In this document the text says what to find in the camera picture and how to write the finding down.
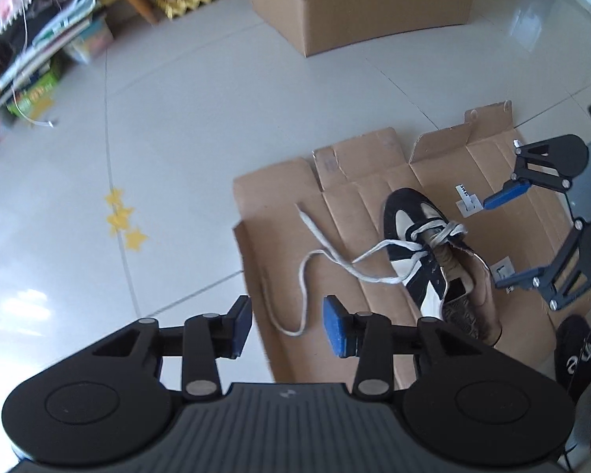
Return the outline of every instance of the white label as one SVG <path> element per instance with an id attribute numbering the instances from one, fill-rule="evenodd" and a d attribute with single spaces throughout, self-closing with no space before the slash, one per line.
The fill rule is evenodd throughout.
<path id="1" fill-rule="evenodd" d="M 455 189 L 462 198 L 461 201 L 457 201 L 455 204 L 465 219 L 484 209 L 484 206 L 481 205 L 481 201 L 477 196 L 475 194 L 469 194 L 463 184 L 459 184 Z"/>
<path id="2" fill-rule="evenodd" d="M 501 281 L 506 277 L 513 276 L 515 274 L 514 267 L 509 256 L 506 256 L 503 260 L 496 262 L 494 265 L 490 265 L 490 272 L 493 275 L 493 279 Z M 506 293 L 510 293 L 514 290 L 514 286 L 506 288 Z"/>

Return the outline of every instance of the shoelace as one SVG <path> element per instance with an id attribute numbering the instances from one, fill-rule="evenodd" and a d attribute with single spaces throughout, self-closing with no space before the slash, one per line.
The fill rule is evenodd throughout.
<path id="1" fill-rule="evenodd" d="M 345 260 L 342 257 L 342 255 L 339 254 L 339 252 L 337 252 L 337 250 L 332 246 L 332 244 L 324 236 L 322 231 L 320 231 L 320 229 L 317 227 L 315 222 L 313 222 L 313 220 L 300 207 L 298 207 L 298 212 L 300 214 L 300 218 L 302 219 L 302 221 L 304 222 L 306 227 L 309 228 L 309 230 L 310 230 L 310 232 L 312 232 L 313 236 L 315 238 L 317 238 L 317 240 L 320 242 L 320 244 L 322 244 L 322 248 L 310 251 L 303 258 L 302 262 L 300 263 L 300 268 L 298 269 L 298 282 L 300 284 L 300 292 L 302 294 L 302 312 L 301 312 L 301 316 L 300 316 L 300 325 L 298 326 L 297 330 L 288 330 L 288 329 L 282 327 L 280 322 L 278 322 L 278 319 L 276 318 L 276 315 L 274 314 L 273 309 L 271 307 L 271 299 L 270 299 L 270 297 L 268 297 L 269 294 L 266 290 L 266 283 L 265 282 L 262 283 L 263 284 L 263 287 L 262 287 L 263 292 L 265 292 L 263 294 L 263 296 L 266 301 L 266 308 L 267 308 L 267 313 L 269 315 L 269 320 L 271 321 L 271 324 L 278 331 L 282 332 L 283 334 L 285 334 L 287 336 L 292 336 L 292 337 L 301 336 L 304 333 L 304 329 L 306 328 L 307 314 L 309 311 L 309 295 L 308 295 L 308 290 L 306 288 L 306 280 L 305 280 L 304 276 L 306 273 L 306 264 L 313 256 L 316 256 L 318 254 L 322 254 L 323 256 L 325 256 L 326 258 L 331 260 L 336 265 L 339 265 L 342 268 L 344 268 L 344 270 L 346 270 L 347 272 L 349 272 L 350 274 L 355 276 L 360 281 L 382 282 L 384 284 L 399 284 L 399 283 L 402 283 L 403 281 L 405 281 L 410 276 L 410 274 L 413 271 L 416 264 L 422 258 L 424 258 L 425 256 L 427 256 L 429 254 L 428 251 L 425 250 L 423 246 L 421 246 L 421 244 L 416 243 L 415 241 L 386 239 L 386 240 L 380 241 L 374 247 L 372 247 L 371 249 L 369 249 L 366 252 L 364 252 L 363 254 L 361 254 L 361 256 L 359 256 L 359 257 L 355 258 L 354 260 L 352 260 L 351 262 L 349 262 L 349 261 Z M 411 233 L 410 238 L 412 240 L 416 240 L 418 235 L 420 233 L 422 233 L 423 231 L 426 231 L 427 229 L 435 229 L 437 227 L 441 227 L 442 230 L 437 235 L 433 235 L 432 237 L 427 238 L 427 245 L 431 248 L 444 243 L 446 240 L 448 240 L 449 237 L 451 237 L 453 235 L 467 233 L 466 228 L 462 224 L 458 224 L 457 222 L 453 222 L 453 221 L 447 223 L 442 220 L 435 220 L 435 221 L 427 222 L 424 225 L 421 225 L 419 228 L 417 228 L 415 231 L 413 231 Z M 356 263 L 359 263 L 360 261 L 365 260 L 367 257 L 370 257 L 372 254 L 383 249 L 383 247 L 386 247 L 388 245 L 397 245 L 400 247 L 405 247 L 406 249 L 409 249 L 410 251 L 414 251 L 414 254 L 411 256 L 411 267 L 407 269 L 406 275 L 395 276 L 395 277 L 368 276 L 367 274 L 360 272 L 359 270 L 357 270 L 354 267 L 354 265 Z"/>

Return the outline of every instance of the floor grout line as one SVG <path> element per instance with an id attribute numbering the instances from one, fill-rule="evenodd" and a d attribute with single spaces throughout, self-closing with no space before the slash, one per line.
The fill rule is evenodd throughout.
<path id="1" fill-rule="evenodd" d="M 578 89 L 577 91 L 575 91 L 574 94 L 571 94 L 572 97 L 577 96 L 578 94 L 580 94 L 582 91 L 585 91 L 586 89 L 591 87 L 591 83 L 586 84 L 583 88 Z"/>
<path id="2" fill-rule="evenodd" d="M 588 108 L 583 108 L 582 105 L 578 102 L 577 99 L 575 99 L 574 96 L 572 96 L 572 99 L 575 101 L 575 104 L 578 105 L 578 107 L 585 113 L 585 115 L 591 119 L 591 114 L 589 114 L 589 109 Z"/>
<path id="3" fill-rule="evenodd" d="M 411 103 L 413 106 L 415 106 L 415 107 L 418 109 L 418 111 L 419 111 L 420 113 L 422 113 L 422 115 L 424 115 L 424 116 L 425 116 L 425 117 L 426 117 L 426 118 L 429 120 L 429 122 L 430 122 L 430 123 L 432 123 L 432 124 L 433 124 L 433 127 L 434 127 L 436 130 L 439 130 L 438 126 L 436 126 L 436 125 L 435 125 L 435 123 L 434 123 L 434 122 L 433 122 L 433 121 L 432 121 L 432 120 L 429 118 L 429 116 L 428 116 L 426 113 L 424 113 L 424 112 L 422 111 L 422 109 L 421 109 L 421 108 L 420 108 L 420 107 L 419 107 L 419 106 L 418 106 L 416 103 L 414 103 L 414 102 L 413 102 L 413 101 L 412 101 L 412 100 L 409 98 L 409 96 L 407 95 L 407 93 L 405 93 L 405 91 L 404 91 L 404 90 L 402 90 L 402 89 L 401 89 L 401 88 L 400 88 L 400 87 L 399 87 L 399 86 L 398 86 L 396 83 L 394 83 L 394 80 L 392 80 L 392 78 L 390 78 L 390 77 L 389 77 L 388 75 L 386 75 L 386 74 L 385 74 L 383 71 L 381 71 L 381 69 L 379 69 L 377 66 L 375 66 L 375 65 L 374 65 L 374 64 L 373 64 L 373 63 L 370 61 L 370 59 L 369 59 L 369 58 L 367 58 L 367 56 L 364 56 L 364 58 L 366 59 L 366 62 L 367 62 L 368 64 L 370 64 L 370 65 L 371 65 L 373 68 L 375 68 L 375 69 L 376 69 L 376 70 L 377 70 L 379 73 L 381 73 L 383 76 L 385 76 L 385 77 L 386 77 L 386 78 L 387 78 L 387 79 L 390 81 L 390 83 L 392 83 L 392 85 L 394 85 L 394 87 L 396 87 L 396 88 L 397 88 L 399 91 L 401 91 L 401 92 L 403 93 L 403 95 L 404 95 L 404 96 L 407 98 L 407 101 L 409 101 L 409 102 L 410 102 L 410 103 Z"/>
<path id="4" fill-rule="evenodd" d="M 107 52 L 105 52 L 105 81 L 103 84 L 103 114 L 104 114 L 104 127 L 105 127 L 105 156 L 107 160 L 107 176 L 110 185 L 110 192 L 114 189 L 114 178 L 112 177 L 112 151 L 110 148 L 110 128 L 108 124 L 108 112 L 107 112 Z M 129 263 L 127 262 L 127 254 L 123 246 L 123 237 L 120 231 L 116 231 L 116 237 L 118 241 L 118 250 L 120 252 L 120 260 L 123 263 L 123 271 L 125 273 L 125 280 L 127 281 L 127 287 L 129 289 L 129 295 L 136 312 L 136 319 L 140 318 L 140 305 L 138 304 L 138 298 L 136 297 L 136 291 L 134 289 L 134 280 L 132 279 L 131 271 L 129 270 Z"/>
<path id="5" fill-rule="evenodd" d="M 149 313 L 147 316 L 152 318 L 156 315 L 159 315 L 160 313 L 164 313 L 165 311 L 168 311 L 169 309 L 174 308 L 175 306 L 177 306 L 183 302 L 186 302 L 187 300 L 194 299 L 198 295 L 201 295 L 202 293 L 205 293 L 208 290 L 211 290 L 212 288 L 219 286 L 219 284 L 222 284 L 225 281 L 229 281 L 230 279 L 232 279 L 242 273 L 243 273 L 242 270 L 238 270 L 238 271 L 234 272 L 233 274 L 230 274 L 229 276 L 225 276 L 224 278 L 219 279 L 218 281 L 215 281 L 212 284 L 209 284 L 208 286 L 204 286 L 203 288 L 201 288 L 195 292 L 192 292 L 190 295 L 186 295 L 185 297 L 182 297 L 181 299 L 177 299 L 175 302 L 171 302 L 170 304 L 168 304 L 167 306 L 164 306 L 163 308 L 157 309 L 156 311 Z"/>
<path id="6" fill-rule="evenodd" d="M 518 128 L 519 126 L 523 126 L 525 123 L 530 122 L 532 119 L 536 119 L 539 115 L 544 114 L 545 112 L 547 112 L 548 110 L 551 110 L 552 108 L 554 108 L 555 106 L 560 105 L 561 103 L 566 102 L 568 99 L 574 99 L 571 95 L 569 97 L 566 97 L 565 99 L 561 99 L 558 103 L 554 103 L 552 106 L 547 107 L 545 110 L 543 110 L 542 112 L 537 113 L 536 115 L 534 115 L 533 117 L 531 117 L 530 119 L 526 119 L 523 122 L 520 122 L 518 124 L 515 124 L 514 127 Z"/>
<path id="7" fill-rule="evenodd" d="M 172 58 L 170 60 L 167 60 L 166 62 L 154 67 L 153 69 L 150 69 L 149 71 L 145 72 L 144 74 L 140 75 L 138 78 L 136 78 L 136 80 L 132 80 L 131 82 L 129 82 L 127 85 L 121 87 L 120 89 L 117 89 L 116 91 L 114 91 L 113 93 L 110 94 L 110 96 L 117 96 L 118 94 L 120 94 L 123 91 L 126 91 L 128 88 L 136 85 L 137 82 L 141 81 L 143 78 L 152 75 L 154 72 L 158 71 L 159 69 L 162 69 L 163 67 L 168 66 L 169 64 L 172 64 L 175 61 L 178 61 L 180 58 L 182 58 L 184 55 L 187 55 L 188 53 L 197 53 L 200 50 L 203 50 L 206 47 L 212 46 L 213 44 L 222 41 L 223 39 L 227 39 L 229 37 L 232 37 L 235 34 L 250 30 L 252 28 L 256 28 L 257 26 L 261 26 L 265 24 L 264 21 L 260 22 L 260 23 L 256 23 L 254 25 L 250 25 L 247 26 L 245 28 L 241 28 L 240 30 L 235 30 L 234 32 L 230 32 L 229 34 L 226 34 L 222 37 L 218 37 L 216 39 L 213 39 L 211 41 L 208 41 L 205 44 L 202 44 L 194 49 L 190 49 L 190 50 L 185 50 L 184 52 L 181 52 L 180 55 L 175 56 L 175 58 Z"/>

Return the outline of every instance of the white cable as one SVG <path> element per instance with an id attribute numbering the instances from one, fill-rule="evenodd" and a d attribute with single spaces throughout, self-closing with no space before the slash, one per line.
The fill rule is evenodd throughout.
<path id="1" fill-rule="evenodd" d="M 28 46 L 28 23 L 26 22 L 26 5 L 24 4 L 24 0 L 22 0 L 22 19 L 24 20 L 24 45 L 22 46 L 22 51 L 20 52 L 20 56 L 24 56 L 26 52 L 26 48 Z M 20 110 L 20 107 L 17 104 L 17 97 L 16 97 L 16 80 L 19 74 L 22 72 L 21 69 L 17 69 L 16 75 L 13 77 L 13 83 L 11 84 L 11 94 L 13 95 L 13 103 L 15 103 L 17 111 L 20 115 L 29 121 L 34 126 L 43 126 L 46 128 L 54 128 L 55 125 L 52 121 L 36 121 L 35 119 L 31 119 L 28 115 Z"/>
<path id="2" fill-rule="evenodd" d="M 374 247 L 372 247 L 371 249 L 369 249 L 366 252 L 364 252 L 363 254 L 361 254 L 361 256 L 357 257 L 356 259 L 352 260 L 351 262 L 348 262 L 332 246 L 332 244 L 324 236 L 322 231 L 320 231 L 320 229 L 317 227 L 317 225 L 315 225 L 315 222 L 313 222 L 313 220 L 299 207 L 298 207 L 298 213 L 300 214 L 300 218 L 302 219 L 302 221 L 304 222 L 306 227 L 309 228 L 309 230 L 310 230 L 310 232 L 312 232 L 313 236 L 315 238 L 317 238 L 317 240 L 322 244 L 322 248 L 315 249 L 315 250 L 312 250 L 309 253 L 307 253 L 307 255 L 303 258 L 302 262 L 300 263 L 300 268 L 298 269 L 298 283 L 300 285 L 300 292 L 302 294 L 302 312 L 300 314 L 300 324 L 299 324 L 297 330 L 288 330 L 288 329 L 282 327 L 282 325 L 280 324 L 280 322 L 276 318 L 276 315 L 273 312 L 273 308 L 271 307 L 272 306 L 271 296 L 270 296 L 270 293 L 268 292 L 268 289 L 266 286 L 267 280 L 263 279 L 263 277 L 261 279 L 262 285 L 263 285 L 262 289 L 264 292 L 263 296 L 265 299 L 265 306 L 267 308 L 267 314 L 269 316 L 269 321 L 278 331 L 282 332 L 283 334 L 285 334 L 287 336 L 291 336 L 291 337 L 301 336 L 304 333 L 304 329 L 306 328 L 307 314 L 309 311 L 309 295 L 308 295 L 308 290 L 306 288 L 305 273 L 306 273 L 306 265 L 313 256 L 316 256 L 318 254 L 325 256 L 326 258 L 331 260 L 336 265 L 339 265 L 342 268 L 344 268 L 344 270 L 346 270 L 347 272 L 349 272 L 350 274 L 355 276 L 360 281 L 372 282 L 372 283 L 382 282 L 384 284 L 400 284 L 400 283 L 404 282 L 410 276 L 410 274 L 413 272 L 413 269 L 416 266 L 416 264 L 421 259 L 423 259 L 425 256 L 427 256 L 429 254 L 428 251 L 425 250 L 421 244 L 416 243 L 414 241 L 386 239 L 386 240 L 380 241 Z M 433 229 L 435 227 L 442 227 L 443 229 L 441 232 L 439 232 L 434 237 L 430 237 L 427 239 L 427 245 L 432 248 L 436 247 L 439 244 L 441 244 L 442 242 L 444 242 L 451 235 L 458 235 L 460 233 L 464 233 L 464 234 L 466 233 L 466 228 L 462 224 L 457 224 L 457 222 L 449 222 L 447 224 L 444 221 L 437 220 L 437 221 L 427 222 L 426 224 L 419 227 L 416 231 L 414 231 L 411 234 L 412 240 L 415 240 L 415 238 L 418 236 L 418 234 L 422 233 L 426 229 Z M 360 272 L 359 270 L 357 270 L 354 267 L 354 265 L 356 263 L 359 263 L 360 261 L 365 260 L 367 257 L 370 257 L 372 254 L 383 249 L 383 247 L 386 247 L 388 245 L 397 245 L 400 247 L 405 247 L 406 249 L 409 249 L 411 251 L 414 251 L 414 254 L 411 256 L 411 265 L 408 267 L 406 275 L 396 276 L 396 277 L 368 276 L 367 274 Z"/>

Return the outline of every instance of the yellow star sticker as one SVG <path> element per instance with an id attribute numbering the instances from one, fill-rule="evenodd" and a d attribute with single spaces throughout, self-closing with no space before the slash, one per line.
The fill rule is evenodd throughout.
<path id="1" fill-rule="evenodd" d="M 131 207 L 125 208 L 124 206 L 119 206 L 118 208 L 114 208 L 114 211 L 119 217 L 129 220 L 129 216 L 134 212 L 134 209 Z"/>
<path id="2" fill-rule="evenodd" d="M 112 207 L 122 207 L 123 202 L 120 200 L 121 197 L 123 197 L 123 191 L 114 187 L 112 188 L 112 191 L 107 196 L 105 196 L 105 201 L 107 201 L 107 204 Z"/>
<path id="3" fill-rule="evenodd" d="M 126 212 L 116 212 L 107 217 L 107 221 L 112 226 L 110 234 L 114 235 L 121 229 L 129 229 L 129 218 Z"/>
<path id="4" fill-rule="evenodd" d="M 140 232 L 140 228 L 136 226 L 135 229 L 125 233 L 125 248 L 134 251 L 140 250 L 140 245 L 148 238 Z"/>

